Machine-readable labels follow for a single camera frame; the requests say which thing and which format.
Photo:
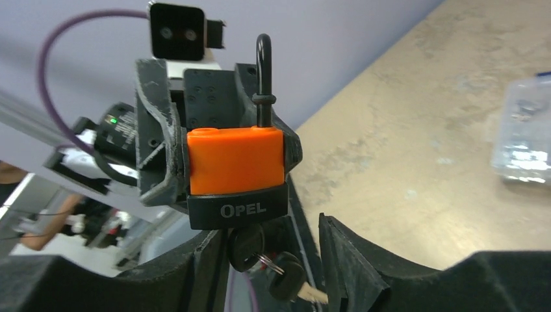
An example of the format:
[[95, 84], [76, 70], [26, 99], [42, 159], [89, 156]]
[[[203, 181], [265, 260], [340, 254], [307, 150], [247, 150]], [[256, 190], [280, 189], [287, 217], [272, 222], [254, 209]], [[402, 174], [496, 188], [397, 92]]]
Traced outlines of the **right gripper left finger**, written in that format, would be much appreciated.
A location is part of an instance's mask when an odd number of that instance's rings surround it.
[[223, 311], [226, 230], [193, 239], [110, 278], [57, 255], [1, 260], [2, 311]]

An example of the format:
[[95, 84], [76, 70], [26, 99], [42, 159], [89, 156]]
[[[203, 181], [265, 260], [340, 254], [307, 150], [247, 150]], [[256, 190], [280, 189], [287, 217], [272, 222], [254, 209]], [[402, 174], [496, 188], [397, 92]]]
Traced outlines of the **orange padlock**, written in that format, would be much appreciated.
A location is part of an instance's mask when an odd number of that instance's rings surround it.
[[[271, 65], [272, 41], [260, 34], [256, 66]], [[186, 136], [192, 229], [239, 228], [287, 213], [283, 132], [276, 127], [199, 128]]]

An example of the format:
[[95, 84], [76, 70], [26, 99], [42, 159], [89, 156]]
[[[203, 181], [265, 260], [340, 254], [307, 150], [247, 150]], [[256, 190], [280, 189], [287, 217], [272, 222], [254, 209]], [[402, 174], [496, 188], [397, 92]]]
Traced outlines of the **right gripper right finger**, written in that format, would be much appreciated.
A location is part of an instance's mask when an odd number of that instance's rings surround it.
[[330, 311], [549, 311], [550, 252], [476, 252], [435, 270], [318, 219]]

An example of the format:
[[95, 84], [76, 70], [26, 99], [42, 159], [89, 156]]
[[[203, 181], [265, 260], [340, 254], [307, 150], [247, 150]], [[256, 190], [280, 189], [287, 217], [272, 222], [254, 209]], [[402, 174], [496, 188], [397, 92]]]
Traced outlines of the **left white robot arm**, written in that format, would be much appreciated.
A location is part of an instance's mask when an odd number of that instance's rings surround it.
[[271, 63], [139, 59], [135, 103], [68, 129], [73, 146], [47, 161], [99, 193], [139, 193], [200, 229], [285, 215], [289, 172], [303, 158], [298, 135], [273, 112]]

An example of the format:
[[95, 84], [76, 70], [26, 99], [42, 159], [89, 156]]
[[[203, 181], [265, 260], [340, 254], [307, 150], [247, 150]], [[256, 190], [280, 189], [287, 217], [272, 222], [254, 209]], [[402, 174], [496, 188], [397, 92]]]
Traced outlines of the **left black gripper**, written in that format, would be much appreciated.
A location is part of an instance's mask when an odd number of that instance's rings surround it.
[[301, 163], [298, 134], [273, 109], [271, 65], [177, 73], [168, 77], [165, 60], [135, 62], [137, 188], [143, 205], [186, 205], [183, 127], [276, 127], [283, 132], [285, 173]]

